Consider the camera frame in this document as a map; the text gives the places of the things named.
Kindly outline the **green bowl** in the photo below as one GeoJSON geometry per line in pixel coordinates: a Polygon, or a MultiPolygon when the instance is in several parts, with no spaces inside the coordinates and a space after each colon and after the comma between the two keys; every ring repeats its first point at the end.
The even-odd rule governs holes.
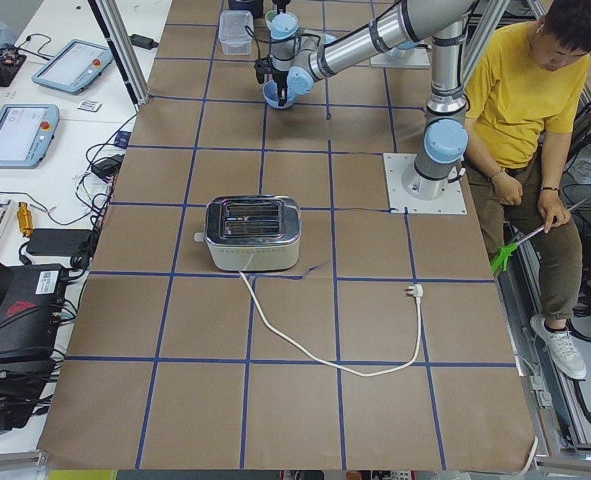
{"type": "Polygon", "coordinates": [[[275,17],[278,14],[279,14],[279,12],[278,11],[275,11],[275,10],[270,10],[270,11],[268,11],[268,12],[265,13],[264,20],[265,20],[266,27],[269,30],[272,30],[273,29],[272,24],[274,22],[275,17]]]}

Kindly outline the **clear plastic container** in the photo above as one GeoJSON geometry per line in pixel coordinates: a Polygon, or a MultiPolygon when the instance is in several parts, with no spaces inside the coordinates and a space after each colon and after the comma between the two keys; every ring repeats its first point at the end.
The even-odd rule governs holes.
{"type": "Polygon", "coordinates": [[[219,17],[218,38],[224,55],[248,56],[252,38],[247,29],[253,30],[253,16],[248,10],[225,10],[219,17]]]}

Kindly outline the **small black power brick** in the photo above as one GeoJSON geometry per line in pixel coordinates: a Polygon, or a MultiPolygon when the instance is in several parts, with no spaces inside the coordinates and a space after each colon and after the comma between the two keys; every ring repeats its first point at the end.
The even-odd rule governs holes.
{"type": "Polygon", "coordinates": [[[143,36],[140,34],[130,34],[129,39],[133,46],[146,50],[155,49],[159,45],[159,43],[153,38],[143,36]]]}

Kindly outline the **silver toaster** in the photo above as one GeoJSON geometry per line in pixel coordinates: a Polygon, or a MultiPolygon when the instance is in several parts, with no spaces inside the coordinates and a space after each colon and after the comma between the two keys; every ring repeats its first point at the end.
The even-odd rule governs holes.
{"type": "Polygon", "coordinates": [[[220,196],[208,203],[194,240],[220,270],[282,271],[299,259],[301,230],[299,206],[288,196],[220,196]]]}

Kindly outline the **upper teach pendant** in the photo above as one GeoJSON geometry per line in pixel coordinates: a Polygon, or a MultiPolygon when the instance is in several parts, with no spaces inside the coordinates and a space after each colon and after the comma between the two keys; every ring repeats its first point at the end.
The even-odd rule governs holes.
{"type": "Polygon", "coordinates": [[[112,61],[109,48],[73,39],[31,79],[46,88],[78,94],[93,83],[112,61]]]}

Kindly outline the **teach pendant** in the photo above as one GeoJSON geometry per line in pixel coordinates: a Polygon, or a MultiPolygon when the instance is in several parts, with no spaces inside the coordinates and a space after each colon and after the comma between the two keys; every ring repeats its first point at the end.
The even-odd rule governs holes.
{"type": "Polygon", "coordinates": [[[35,168],[59,124],[55,104],[5,104],[0,111],[0,169],[35,168]]]}
{"type": "Polygon", "coordinates": [[[112,61],[109,48],[73,39],[31,79],[46,88],[78,94],[93,83],[112,61]]]}

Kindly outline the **person in yellow shirt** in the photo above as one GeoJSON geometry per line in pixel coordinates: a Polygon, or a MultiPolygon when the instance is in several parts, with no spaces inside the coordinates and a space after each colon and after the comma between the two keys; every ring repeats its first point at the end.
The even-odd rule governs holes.
{"type": "Polygon", "coordinates": [[[530,324],[556,367],[586,376],[567,328],[579,296],[582,252],[561,199],[575,115],[591,66],[591,1],[554,1],[536,21],[497,29],[467,86],[468,183],[488,257],[503,228],[540,228],[542,311],[530,324]]]}

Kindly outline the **lower teach pendant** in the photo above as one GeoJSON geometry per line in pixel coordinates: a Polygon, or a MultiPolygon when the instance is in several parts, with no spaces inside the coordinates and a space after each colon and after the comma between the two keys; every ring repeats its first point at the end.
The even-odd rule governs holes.
{"type": "Polygon", "coordinates": [[[59,124],[55,104],[5,104],[0,111],[0,169],[35,168],[59,124]]]}

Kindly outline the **green tipped grabber stick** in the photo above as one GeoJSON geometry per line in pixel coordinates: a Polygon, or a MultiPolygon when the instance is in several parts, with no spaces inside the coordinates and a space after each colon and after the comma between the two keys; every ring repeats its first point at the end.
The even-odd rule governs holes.
{"type": "MultiPolygon", "coordinates": [[[[575,203],[571,207],[568,208],[569,212],[574,212],[575,210],[579,209],[584,204],[588,203],[591,200],[591,194],[588,195],[586,198],[580,200],[579,202],[575,203]]],[[[533,237],[537,236],[538,234],[542,233],[545,230],[545,224],[540,225],[538,228],[534,229],[533,231],[529,232],[528,234],[522,235],[516,241],[510,242],[504,246],[502,246],[490,262],[491,272],[494,276],[498,275],[501,272],[504,272],[507,269],[509,260],[512,254],[526,241],[529,241],[533,237]]]]}

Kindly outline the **black power adapter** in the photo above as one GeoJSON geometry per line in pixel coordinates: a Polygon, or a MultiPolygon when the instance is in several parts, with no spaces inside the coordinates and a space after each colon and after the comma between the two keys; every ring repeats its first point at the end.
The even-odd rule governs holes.
{"type": "Polygon", "coordinates": [[[74,256],[89,244],[88,229],[37,228],[33,231],[26,252],[33,256],[74,256]]]}

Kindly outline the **orange yellow connector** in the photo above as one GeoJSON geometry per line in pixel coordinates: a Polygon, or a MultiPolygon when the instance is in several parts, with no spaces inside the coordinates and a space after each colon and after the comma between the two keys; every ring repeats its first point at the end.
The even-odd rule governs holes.
{"type": "Polygon", "coordinates": [[[21,235],[24,238],[29,238],[34,231],[34,226],[32,220],[32,213],[26,202],[18,203],[17,221],[21,235]]]}

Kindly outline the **aluminium frame post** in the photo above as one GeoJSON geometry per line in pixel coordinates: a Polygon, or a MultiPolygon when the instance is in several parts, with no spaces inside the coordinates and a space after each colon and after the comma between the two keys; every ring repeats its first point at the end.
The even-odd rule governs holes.
{"type": "Polygon", "coordinates": [[[114,0],[88,0],[134,106],[145,105],[150,92],[130,37],[114,0]]]}

